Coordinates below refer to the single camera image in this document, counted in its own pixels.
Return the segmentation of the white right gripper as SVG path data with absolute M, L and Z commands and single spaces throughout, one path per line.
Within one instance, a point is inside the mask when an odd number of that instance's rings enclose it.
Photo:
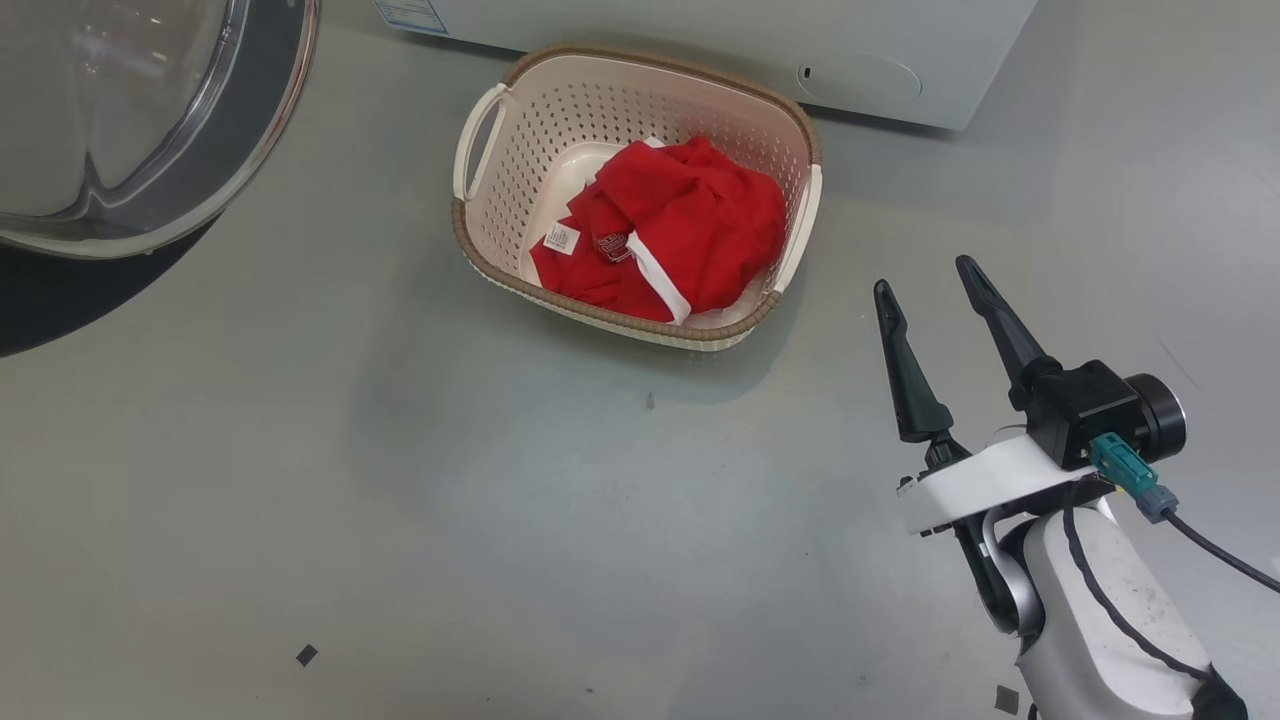
M 988 325 L 1010 382 L 1010 404 L 1024 413 L 1039 379 L 1061 373 L 1062 365 L 1042 348 L 974 258 L 960 255 L 955 266 L 974 313 Z M 899 438 L 908 445 L 948 439 L 954 418 L 934 396 L 916 360 L 908 320 L 890 283 L 877 281 L 873 295 Z M 1093 470 L 1087 466 L 1065 471 L 1029 436 L 1018 436 L 923 471 L 897 488 L 897 507 L 905 532 L 920 534 L 1080 480 Z

